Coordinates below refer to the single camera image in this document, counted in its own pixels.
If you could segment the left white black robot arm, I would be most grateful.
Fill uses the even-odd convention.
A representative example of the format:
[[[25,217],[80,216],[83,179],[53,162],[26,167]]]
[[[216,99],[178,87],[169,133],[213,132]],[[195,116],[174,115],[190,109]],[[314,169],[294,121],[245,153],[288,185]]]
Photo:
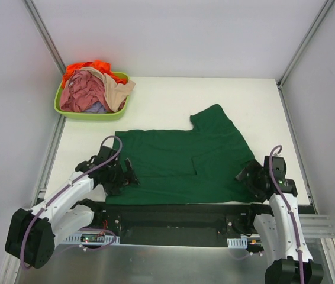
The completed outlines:
[[[5,251],[22,264],[39,269],[75,231],[85,227],[105,231],[102,208],[84,195],[102,186],[105,196],[118,196],[124,187],[139,185],[130,159],[124,163],[119,150],[101,146],[98,154],[75,167],[57,192],[30,209],[14,212]]]

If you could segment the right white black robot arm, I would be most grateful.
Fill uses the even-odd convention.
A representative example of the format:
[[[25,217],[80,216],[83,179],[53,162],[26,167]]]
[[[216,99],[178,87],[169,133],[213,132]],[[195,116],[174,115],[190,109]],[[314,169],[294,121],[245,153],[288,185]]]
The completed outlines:
[[[268,201],[270,213],[253,213],[244,220],[250,233],[258,233],[268,259],[265,283],[321,283],[322,265],[313,260],[299,221],[297,187],[286,178],[284,158],[252,160],[236,176],[259,202]]]

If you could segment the dark green t shirt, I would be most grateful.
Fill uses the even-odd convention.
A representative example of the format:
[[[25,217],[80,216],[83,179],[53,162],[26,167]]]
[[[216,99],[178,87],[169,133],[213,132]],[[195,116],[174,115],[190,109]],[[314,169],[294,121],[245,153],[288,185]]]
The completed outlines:
[[[117,131],[114,148],[130,159],[137,185],[107,204],[155,205],[254,202],[236,176],[254,159],[241,132],[215,104],[190,116],[191,130]]]

